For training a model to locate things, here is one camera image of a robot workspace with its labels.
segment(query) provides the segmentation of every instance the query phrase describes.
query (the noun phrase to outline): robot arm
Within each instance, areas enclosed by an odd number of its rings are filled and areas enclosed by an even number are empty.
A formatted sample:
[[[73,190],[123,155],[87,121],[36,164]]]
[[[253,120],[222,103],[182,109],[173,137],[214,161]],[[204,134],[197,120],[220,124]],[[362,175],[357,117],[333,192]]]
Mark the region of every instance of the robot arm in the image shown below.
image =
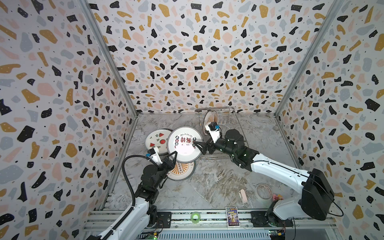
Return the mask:
[[[211,138],[207,142],[195,142],[200,145],[203,154],[215,150],[228,154],[231,161],[240,168],[258,172],[276,179],[289,186],[298,196],[273,202],[268,213],[268,222],[276,224],[289,217],[312,217],[325,220],[334,200],[334,193],[322,171],[311,172],[297,169],[269,159],[256,150],[244,145],[244,137],[236,130],[230,129],[222,137],[216,122],[204,126]]]
[[[134,193],[131,205],[119,216],[119,218],[110,225],[99,236],[89,236],[87,240],[118,240],[118,239],[135,239],[146,227],[157,227],[157,207],[154,205],[159,190],[162,188],[167,180],[167,174],[175,167],[177,152],[166,155],[161,160],[158,154],[158,149],[148,150],[148,154],[144,156],[132,155],[125,158],[122,162],[123,166],[125,161],[130,157],[144,157],[152,164],[144,168],[141,176],[141,183],[139,184],[136,192]],[[128,177],[122,166],[124,178],[129,183]]]

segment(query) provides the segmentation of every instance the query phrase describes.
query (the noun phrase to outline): orange sunburst design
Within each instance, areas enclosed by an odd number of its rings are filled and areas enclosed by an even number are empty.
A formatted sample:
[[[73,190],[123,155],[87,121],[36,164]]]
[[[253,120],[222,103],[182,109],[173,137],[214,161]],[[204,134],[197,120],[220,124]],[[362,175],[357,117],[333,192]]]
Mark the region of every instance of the orange sunburst design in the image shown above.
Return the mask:
[[[189,168],[189,164],[188,163],[180,163],[180,162],[176,162],[176,166],[175,168],[172,169],[172,173],[175,174],[175,175],[181,175],[183,173],[185,173]]]

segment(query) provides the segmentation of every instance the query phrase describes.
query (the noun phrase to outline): terrazzo patterned wall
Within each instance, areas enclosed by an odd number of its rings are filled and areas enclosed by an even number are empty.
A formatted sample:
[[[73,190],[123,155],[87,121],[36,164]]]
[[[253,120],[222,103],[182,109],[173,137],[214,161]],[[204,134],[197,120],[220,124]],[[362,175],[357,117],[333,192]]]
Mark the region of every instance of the terrazzo patterned wall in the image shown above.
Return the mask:
[[[383,4],[344,2],[278,117],[301,165],[327,176],[348,240],[384,236]]]
[[[131,123],[75,1],[0,1],[0,238],[79,239]]]
[[[274,112],[332,0],[89,0],[138,112]]]

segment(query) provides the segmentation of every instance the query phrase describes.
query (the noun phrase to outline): plate with watermelon pattern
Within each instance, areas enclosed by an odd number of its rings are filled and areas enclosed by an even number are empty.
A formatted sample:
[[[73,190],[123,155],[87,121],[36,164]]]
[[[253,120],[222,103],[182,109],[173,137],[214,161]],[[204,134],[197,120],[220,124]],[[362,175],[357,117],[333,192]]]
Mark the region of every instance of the plate with watermelon pattern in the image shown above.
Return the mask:
[[[148,150],[157,147],[159,149],[159,155],[167,154],[168,137],[171,132],[172,131],[168,129],[159,129],[151,132],[145,140],[145,147]]]

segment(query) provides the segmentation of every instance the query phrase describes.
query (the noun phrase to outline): tape roll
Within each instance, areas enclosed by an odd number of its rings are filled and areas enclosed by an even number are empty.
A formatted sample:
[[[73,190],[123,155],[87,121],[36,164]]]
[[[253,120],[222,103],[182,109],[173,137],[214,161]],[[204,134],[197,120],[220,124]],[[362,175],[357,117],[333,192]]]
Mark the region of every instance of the tape roll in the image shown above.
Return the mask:
[[[198,212],[192,212],[191,214],[191,222],[193,224],[198,224],[200,221],[200,213]]]

